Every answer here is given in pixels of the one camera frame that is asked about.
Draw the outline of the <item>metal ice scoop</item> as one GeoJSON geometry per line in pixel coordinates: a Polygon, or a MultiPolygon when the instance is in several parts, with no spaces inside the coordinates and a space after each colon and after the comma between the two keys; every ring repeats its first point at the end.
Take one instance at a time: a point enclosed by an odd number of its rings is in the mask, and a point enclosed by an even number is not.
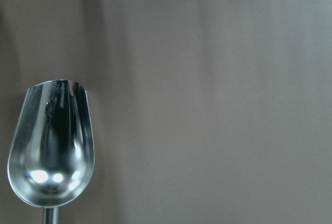
{"type": "Polygon", "coordinates": [[[27,90],[7,162],[8,180],[24,203],[58,223],[60,207],[87,187],[94,170],[87,92],[73,80],[46,81],[27,90]]]}

